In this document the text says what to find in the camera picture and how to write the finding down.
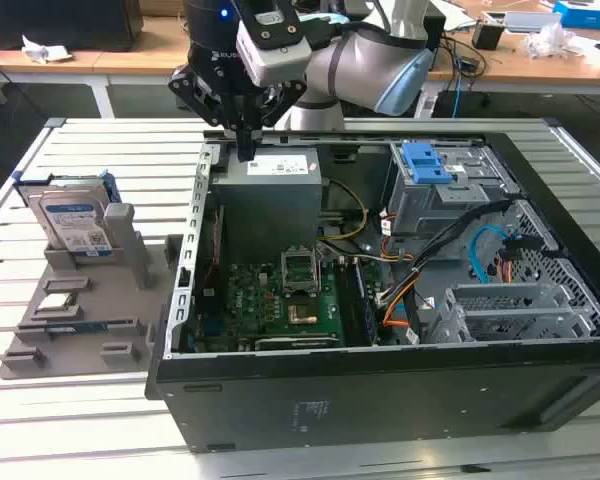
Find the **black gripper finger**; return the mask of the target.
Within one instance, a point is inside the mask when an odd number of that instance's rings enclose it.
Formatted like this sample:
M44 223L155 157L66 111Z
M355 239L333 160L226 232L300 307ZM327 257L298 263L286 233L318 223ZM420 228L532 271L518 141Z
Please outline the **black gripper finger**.
M258 88L248 98L248 160L251 161L261 141L264 127L273 127L306 91L302 80Z
M174 72L168 87L209 125L222 125L229 130L235 139L238 159L248 160L248 131L238 106L238 96L221 67L214 67L211 76L204 80L191 66L183 66Z

